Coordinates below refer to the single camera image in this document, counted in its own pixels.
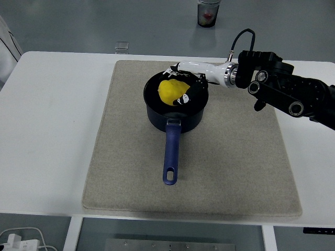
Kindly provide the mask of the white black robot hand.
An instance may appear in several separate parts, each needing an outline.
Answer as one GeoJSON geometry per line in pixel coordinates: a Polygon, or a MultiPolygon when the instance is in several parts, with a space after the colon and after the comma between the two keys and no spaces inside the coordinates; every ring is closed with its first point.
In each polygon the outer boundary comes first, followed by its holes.
{"type": "Polygon", "coordinates": [[[169,106],[189,104],[202,95],[208,84],[229,87],[225,80],[228,64],[182,61],[170,66],[159,78],[158,94],[169,106]]]}

